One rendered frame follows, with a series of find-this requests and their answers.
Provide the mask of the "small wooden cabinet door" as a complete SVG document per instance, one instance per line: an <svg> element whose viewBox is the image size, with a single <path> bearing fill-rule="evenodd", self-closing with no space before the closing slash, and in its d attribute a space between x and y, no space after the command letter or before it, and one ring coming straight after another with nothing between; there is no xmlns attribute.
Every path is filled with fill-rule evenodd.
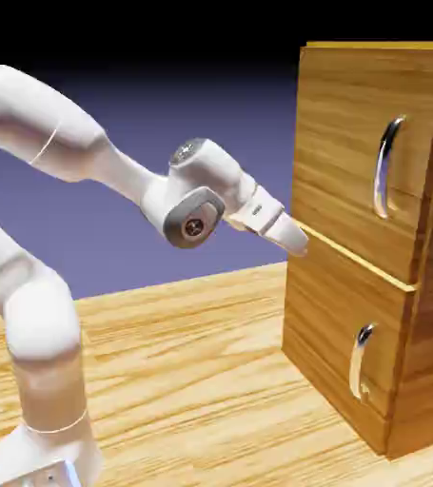
<svg viewBox="0 0 433 487"><path fill-rule="evenodd" d="M287 262L282 349L359 435L386 450L415 290L398 286L312 236L303 257ZM364 352L366 403L348 386L354 339L375 323Z"/></svg>

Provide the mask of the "large wooden cabinet door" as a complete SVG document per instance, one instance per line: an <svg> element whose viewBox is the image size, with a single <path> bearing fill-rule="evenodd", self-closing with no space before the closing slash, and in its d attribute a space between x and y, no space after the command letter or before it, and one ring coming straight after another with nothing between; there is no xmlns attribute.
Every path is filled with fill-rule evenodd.
<svg viewBox="0 0 433 487"><path fill-rule="evenodd" d="M388 218L373 208L379 144L394 118ZM412 284L433 189L433 49L306 48L299 65L292 211Z"/></svg>

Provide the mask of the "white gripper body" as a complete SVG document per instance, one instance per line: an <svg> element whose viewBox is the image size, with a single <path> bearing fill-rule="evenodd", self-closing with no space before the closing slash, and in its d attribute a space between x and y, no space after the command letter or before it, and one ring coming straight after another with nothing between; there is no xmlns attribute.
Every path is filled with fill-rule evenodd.
<svg viewBox="0 0 433 487"><path fill-rule="evenodd" d="M304 256L308 237L298 223L284 211L265 232L264 238L280 246L292 256Z"/></svg>

